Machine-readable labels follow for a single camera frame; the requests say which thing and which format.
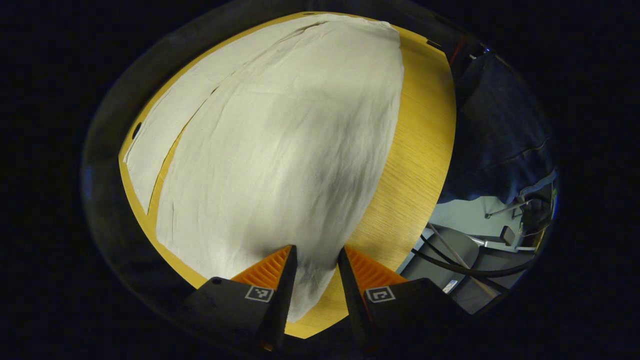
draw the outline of wood grain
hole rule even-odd
[[[195,288],[199,288],[207,279],[185,265],[156,240],[160,191],[180,136],[164,159],[151,196],[149,212],[145,214],[133,191],[127,165],[122,162],[131,145],[131,135],[136,125],[146,118],[158,98],[202,58],[265,26],[308,16],[305,14],[309,13],[296,13],[265,22],[197,57],[178,71],[149,100],[131,125],[122,144],[119,155],[120,173],[133,213],[160,255]],[[398,268],[411,251],[440,196],[451,160],[456,127],[453,80],[444,53],[427,45],[426,38],[396,26],[394,28],[400,32],[400,50],[404,63],[404,83],[396,133],[373,200],[347,241],[347,244],[392,270]],[[347,307],[342,281],[336,270],[317,305],[296,323],[287,323],[285,333],[307,338],[345,316]]]

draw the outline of blue jeans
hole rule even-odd
[[[456,82],[456,139],[438,203],[495,196],[505,204],[557,176],[551,129],[524,80],[493,53]]]

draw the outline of orange gripper pad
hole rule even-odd
[[[347,253],[349,263],[351,263],[351,270],[358,283],[358,291],[361,296],[364,295],[366,289],[407,282],[404,277],[347,245],[344,246],[344,251]]]
[[[277,290],[280,275],[282,275],[282,269],[284,269],[284,264],[287,262],[290,250],[291,245],[283,247],[237,274],[231,280]]]

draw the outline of metal rod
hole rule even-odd
[[[449,244],[447,244],[446,241],[444,241],[444,239],[442,238],[442,235],[440,235],[440,233],[436,230],[435,227],[433,227],[433,225],[431,224],[427,224],[431,230],[436,234],[436,237],[438,239],[440,239],[440,241],[442,242],[442,245],[444,245],[444,247],[447,248],[447,250],[453,255],[454,258],[456,258],[456,261],[458,262],[458,264],[464,266],[467,269],[470,269],[469,266],[465,263],[464,260],[462,260],[462,258],[460,257],[460,255],[458,255],[458,253],[453,250],[452,247],[449,246]],[[480,286],[480,288],[482,290],[484,290],[485,293],[487,293],[489,296],[491,296],[492,298],[495,298],[496,296],[498,296],[498,293],[496,293],[493,289],[491,289],[489,286],[481,283],[480,281],[478,281],[478,279],[476,279],[475,277],[471,277],[471,279],[478,285]]]
[[[496,212],[494,212],[494,213],[484,214],[484,218],[490,218],[490,217],[492,217],[492,216],[494,216],[494,215],[498,215],[498,214],[503,213],[503,212],[505,212],[505,211],[509,211],[509,210],[517,209],[517,208],[519,208],[520,206],[526,205],[526,204],[530,203],[530,202],[531,202],[531,201],[533,201],[533,200],[534,200],[534,199],[529,199],[529,200],[527,200],[527,201],[525,201],[525,202],[523,202],[523,203],[512,205],[512,206],[510,206],[510,207],[508,207],[508,208],[506,208],[506,209],[502,209],[502,210],[500,210],[500,211],[496,211]]]

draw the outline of yellow wooden tabletop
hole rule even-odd
[[[199,288],[207,279],[185,265],[156,240],[160,191],[180,136],[164,159],[151,196],[148,214],[145,214],[133,191],[127,165],[122,161],[131,145],[134,128],[147,117],[158,98],[181,75],[208,54],[266,26],[319,13],[295,13],[265,22],[200,55],[158,90],[132,123],[124,139],[119,155],[120,173],[133,213],[160,255],[195,288]],[[427,45],[427,39],[423,36],[397,26],[394,28],[400,33],[400,50],[404,64],[404,83],[396,134],[376,193],[360,224],[347,241],[347,244],[356,250],[392,270],[397,269],[411,251],[440,196],[451,160],[456,127],[453,79],[445,54]],[[347,305],[340,275],[336,270],[317,305],[296,323],[287,322],[285,333],[307,338],[345,316]]]

